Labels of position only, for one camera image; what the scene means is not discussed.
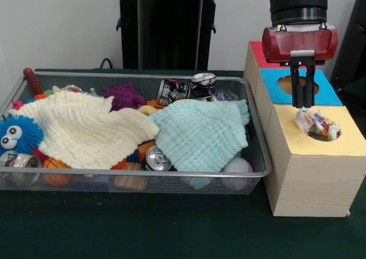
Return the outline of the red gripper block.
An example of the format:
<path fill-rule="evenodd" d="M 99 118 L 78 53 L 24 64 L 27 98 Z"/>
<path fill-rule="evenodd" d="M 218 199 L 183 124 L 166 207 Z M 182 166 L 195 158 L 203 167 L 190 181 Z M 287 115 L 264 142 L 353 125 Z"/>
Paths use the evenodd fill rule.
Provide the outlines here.
<path fill-rule="evenodd" d="M 327 61 L 334 57 L 338 44 L 337 28 L 298 30 L 288 26 L 285 31 L 275 27 L 267 27 L 262 34 L 262 50 L 267 62 L 286 63 L 290 61 L 292 105 L 310 108 L 315 104 L 314 76 L 315 61 Z M 306 84 L 300 84 L 299 59 L 304 58 L 307 68 Z"/>

